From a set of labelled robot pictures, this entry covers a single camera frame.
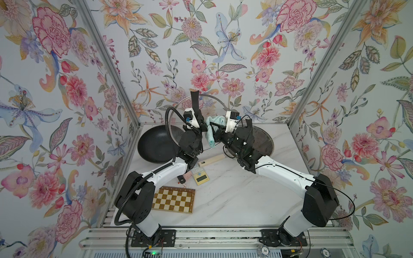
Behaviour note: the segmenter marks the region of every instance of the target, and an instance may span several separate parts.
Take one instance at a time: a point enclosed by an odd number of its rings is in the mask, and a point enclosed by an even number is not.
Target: floral wallpaper
[[[0,256],[77,257],[134,126],[70,0],[0,0],[0,38]]]
[[[162,123],[190,91],[254,122],[285,123],[350,0],[88,1],[139,120]],[[179,108],[190,107],[190,100]],[[204,97],[206,116],[224,114]]]
[[[365,258],[413,256],[413,2],[369,0],[292,132]]]

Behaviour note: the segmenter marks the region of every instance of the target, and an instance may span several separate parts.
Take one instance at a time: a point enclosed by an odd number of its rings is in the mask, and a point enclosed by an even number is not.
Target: black frying pan
[[[183,129],[171,125],[171,132],[174,139],[179,142]],[[146,131],[138,141],[139,155],[146,161],[152,163],[165,163],[172,159],[173,148],[166,133],[165,125],[155,126]]]

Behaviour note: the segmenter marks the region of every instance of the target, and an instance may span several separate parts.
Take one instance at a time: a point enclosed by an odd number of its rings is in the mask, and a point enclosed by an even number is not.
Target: white marble table
[[[255,125],[264,129],[274,141],[271,155],[276,161],[307,173],[287,125]],[[153,125],[143,126],[142,134]],[[222,153],[222,145],[198,156],[202,161]],[[147,172],[159,165],[143,160],[135,151],[129,172]],[[195,189],[192,214],[154,211],[151,213],[162,226],[265,226],[279,225],[303,200],[293,191],[274,180],[241,169],[236,160],[225,158],[205,167],[210,181],[198,186],[193,178],[186,185]],[[177,179],[166,186],[182,187]]]

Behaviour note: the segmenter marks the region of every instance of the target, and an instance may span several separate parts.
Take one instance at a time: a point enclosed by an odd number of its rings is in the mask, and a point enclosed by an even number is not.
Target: cloth
[[[226,118],[224,116],[216,116],[216,117],[211,117],[208,116],[206,118],[206,124],[208,125],[208,131],[206,132],[206,139],[208,140],[209,146],[211,148],[215,147],[215,141],[214,141],[214,136],[212,134],[212,127],[214,127],[214,130],[218,130],[218,127],[215,125],[210,125],[209,123],[217,123],[219,125],[225,125],[226,124]]]

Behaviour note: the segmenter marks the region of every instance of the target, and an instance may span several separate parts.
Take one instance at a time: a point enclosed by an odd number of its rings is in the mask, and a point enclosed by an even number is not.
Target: wooden chessboard
[[[162,186],[155,193],[152,209],[192,214],[195,190]]]

